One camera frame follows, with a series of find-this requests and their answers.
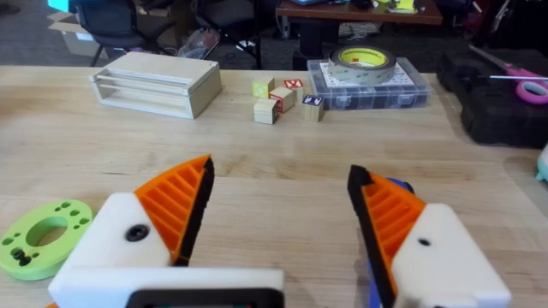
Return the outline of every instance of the black screw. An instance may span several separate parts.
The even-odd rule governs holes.
[[[419,243],[423,246],[429,246],[430,245],[430,241],[426,240],[426,239],[419,239]]]
[[[14,252],[13,257],[15,260],[19,260],[19,266],[25,266],[31,263],[32,258],[25,255],[25,252],[22,249],[18,249]]]
[[[144,224],[138,224],[131,227],[126,232],[127,241],[140,241],[143,240],[148,235],[148,227]]]

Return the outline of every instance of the green spool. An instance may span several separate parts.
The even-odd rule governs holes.
[[[34,281],[54,276],[86,232],[92,209],[78,200],[61,200],[31,210],[12,224],[0,244],[0,267],[16,279]],[[40,240],[56,228],[65,232],[53,242]]]

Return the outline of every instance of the wooden block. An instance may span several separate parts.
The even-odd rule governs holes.
[[[274,89],[274,77],[262,76],[253,81],[253,95],[256,98],[268,98],[268,93]]]
[[[320,121],[324,116],[324,99],[306,95],[302,100],[301,118],[309,121]]]
[[[295,104],[293,96],[293,91],[284,86],[279,86],[268,94],[268,98],[277,100],[277,112],[279,113],[284,113],[293,107]]]
[[[304,84],[301,80],[283,80],[283,85],[293,91],[295,104],[300,104],[304,96]]]
[[[253,106],[253,118],[259,123],[274,124],[277,119],[277,100],[259,99]]]

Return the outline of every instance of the wooden tabletop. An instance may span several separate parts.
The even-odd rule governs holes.
[[[283,0],[277,9],[280,16],[332,19],[340,21],[385,21],[412,24],[441,25],[443,17],[433,0],[420,0],[424,11],[417,14],[398,14],[387,10],[385,3],[379,3],[377,8],[358,9],[352,3],[345,4],[313,4],[302,6]]]
[[[512,307],[548,306],[539,151],[476,145],[433,75],[426,108],[328,111],[315,123],[294,107],[271,126],[253,121],[251,80],[271,74],[279,84],[306,72],[223,71],[223,92],[192,121],[98,104],[86,78],[95,71],[0,67],[1,233],[62,198],[98,210],[111,193],[211,153],[217,178],[191,265],[280,268],[289,308],[363,308],[366,252],[346,192],[355,163],[452,205],[513,293]],[[49,282],[1,272],[1,306],[44,307]]]

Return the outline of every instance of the cardboard box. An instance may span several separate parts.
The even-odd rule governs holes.
[[[94,56],[99,44],[93,40],[92,35],[86,31],[76,19],[76,15],[64,12],[57,12],[48,16],[53,23],[48,27],[51,30],[60,31],[67,45],[68,51],[73,55]],[[163,47],[176,46],[173,28],[165,31],[158,42]],[[104,48],[101,52],[101,58],[120,56],[121,53],[112,48]]]
[[[53,23],[48,27],[51,30],[58,30],[63,35],[68,51],[73,55],[94,56],[99,44],[93,40],[76,19],[76,16],[70,13],[57,12],[48,16]],[[101,52],[101,58],[107,59],[105,50]]]

